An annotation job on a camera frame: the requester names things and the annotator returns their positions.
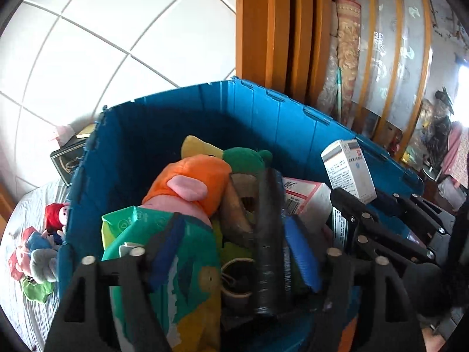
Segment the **black cylindrical object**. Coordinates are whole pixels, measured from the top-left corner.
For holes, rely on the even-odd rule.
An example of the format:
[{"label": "black cylindrical object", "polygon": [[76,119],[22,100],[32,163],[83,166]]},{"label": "black cylindrical object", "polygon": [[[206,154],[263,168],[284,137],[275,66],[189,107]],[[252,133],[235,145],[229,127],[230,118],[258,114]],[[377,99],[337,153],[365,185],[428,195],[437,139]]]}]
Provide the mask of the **black cylindrical object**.
[{"label": "black cylindrical object", "polygon": [[254,310],[257,314],[277,315],[287,306],[289,282],[286,285],[286,281],[289,281],[290,267],[285,267],[284,260],[285,217],[282,176],[275,169],[267,168],[259,176],[259,200],[254,228]]}]

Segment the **bright light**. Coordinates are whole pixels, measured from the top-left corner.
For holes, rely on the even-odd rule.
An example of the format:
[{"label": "bright light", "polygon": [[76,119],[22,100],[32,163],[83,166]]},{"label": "bright light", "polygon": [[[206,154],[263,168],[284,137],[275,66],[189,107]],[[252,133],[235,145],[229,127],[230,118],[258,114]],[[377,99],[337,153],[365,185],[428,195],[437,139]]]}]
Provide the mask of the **bright light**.
[{"label": "bright light", "polygon": [[460,121],[464,127],[469,127],[469,68],[461,66],[458,75],[458,93],[454,100],[454,116],[452,121]]}]

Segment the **blue storage crate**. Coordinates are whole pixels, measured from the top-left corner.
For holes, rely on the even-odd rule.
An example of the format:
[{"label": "blue storage crate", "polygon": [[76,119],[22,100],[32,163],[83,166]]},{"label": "blue storage crate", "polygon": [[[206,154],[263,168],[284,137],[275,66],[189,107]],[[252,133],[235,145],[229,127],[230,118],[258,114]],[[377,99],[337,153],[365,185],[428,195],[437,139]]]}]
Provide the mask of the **blue storage crate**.
[{"label": "blue storage crate", "polygon": [[[101,259],[101,216],[140,205],[161,170],[180,159],[187,135],[221,149],[268,149],[273,166],[284,176],[329,185],[321,152],[335,140],[356,137],[377,188],[402,196],[424,190],[416,174],[370,140],[311,107],[242,79],[142,97],[105,109],[88,139],[71,188],[67,241],[59,252],[61,295],[84,256]],[[404,224],[392,226],[407,236]]]}]

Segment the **white box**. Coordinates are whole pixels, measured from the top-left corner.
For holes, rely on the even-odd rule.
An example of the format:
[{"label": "white box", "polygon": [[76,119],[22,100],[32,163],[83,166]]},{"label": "white box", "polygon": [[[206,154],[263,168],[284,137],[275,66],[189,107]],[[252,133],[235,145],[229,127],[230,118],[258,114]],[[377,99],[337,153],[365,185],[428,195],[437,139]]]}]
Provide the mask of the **white box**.
[{"label": "white box", "polygon": [[[376,190],[358,142],[337,140],[321,153],[332,189],[343,188],[364,204],[376,198]],[[343,248],[348,234],[348,224],[334,208],[334,246]]]},{"label": "white box", "polygon": [[282,177],[287,213],[297,214],[311,233],[321,230],[332,211],[331,190],[323,182]]}]

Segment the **red plush toy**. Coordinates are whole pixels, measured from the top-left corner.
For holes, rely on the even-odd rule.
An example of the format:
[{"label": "red plush toy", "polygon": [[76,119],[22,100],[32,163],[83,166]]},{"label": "red plush toy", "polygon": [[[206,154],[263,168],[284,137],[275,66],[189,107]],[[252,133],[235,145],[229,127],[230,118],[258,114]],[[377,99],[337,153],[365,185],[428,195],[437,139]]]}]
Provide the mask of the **red plush toy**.
[{"label": "red plush toy", "polygon": [[45,228],[52,231],[62,230],[67,224],[69,206],[67,204],[49,204],[45,207]]}]

